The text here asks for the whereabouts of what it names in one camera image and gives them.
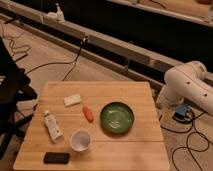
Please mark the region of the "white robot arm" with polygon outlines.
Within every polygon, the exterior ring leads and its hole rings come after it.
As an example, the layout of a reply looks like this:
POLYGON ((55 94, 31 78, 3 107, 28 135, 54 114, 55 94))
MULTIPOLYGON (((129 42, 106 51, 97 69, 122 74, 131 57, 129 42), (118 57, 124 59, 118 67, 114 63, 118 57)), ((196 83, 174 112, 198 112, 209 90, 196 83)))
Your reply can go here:
POLYGON ((207 75, 205 65, 191 61, 177 65, 164 74, 157 103, 162 107, 177 107, 188 99, 205 112, 213 115, 213 87, 204 82, 207 75))

